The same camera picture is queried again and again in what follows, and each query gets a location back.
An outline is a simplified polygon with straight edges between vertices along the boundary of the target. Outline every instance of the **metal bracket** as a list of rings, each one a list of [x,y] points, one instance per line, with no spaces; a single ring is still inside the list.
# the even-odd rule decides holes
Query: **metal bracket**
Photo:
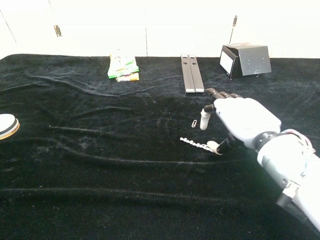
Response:
[[[197,58],[195,55],[181,55],[181,65],[186,96],[204,95],[205,88],[202,82]]]
[[[61,30],[60,30],[59,25],[54,25],[53,27],[54,27],[56,36],[57,36],[57,37],[62,37],[62,34],[61,34]]]

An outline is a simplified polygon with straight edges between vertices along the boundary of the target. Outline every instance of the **black box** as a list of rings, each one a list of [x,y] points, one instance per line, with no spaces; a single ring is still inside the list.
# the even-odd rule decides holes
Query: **black box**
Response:
[[[230,79],[271,73],[268,47],[248,42],[223,45],[220,67]]]

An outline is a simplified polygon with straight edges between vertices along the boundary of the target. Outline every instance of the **paper clip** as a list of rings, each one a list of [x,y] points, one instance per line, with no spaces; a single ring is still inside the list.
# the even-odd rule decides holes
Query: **paper clip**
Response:
[[[191,127],[194,128],[197,124],[197,120],[193,120]]]

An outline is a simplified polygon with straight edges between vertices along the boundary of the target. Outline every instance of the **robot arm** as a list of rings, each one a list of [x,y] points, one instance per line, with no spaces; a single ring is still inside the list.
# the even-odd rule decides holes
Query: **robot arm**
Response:
[[[220,155],[237,142],[255,150],[258,163],[283,190],[276,203],[284,209],[288,204],[298,208],[320,231],[320,158],[309,139],[293,129],[281,131],[281,121],[252,98],[214,88],[205,93],[215,100],[202,109],[200,128],[207,129],[215,112],[229,131],[220,144],[208,141],[207,145]]]

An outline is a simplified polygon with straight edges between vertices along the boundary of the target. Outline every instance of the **wire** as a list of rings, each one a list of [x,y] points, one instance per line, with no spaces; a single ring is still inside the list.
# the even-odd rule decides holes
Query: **wire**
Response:
[[[316,150],[313,148],[311,141],[309,140],[309,138],[307,138],[305,135],[301,134],[300,132],[298,132],[297,130],[294,129],[286,129],[284,131],[282,131],[282,133],[288,133],[288,134],[294,134],[296,135],[298,138],[300,138],[300,143],[305,146],[306,152],[308,152],[309,154],[314,154],[316,152]]]

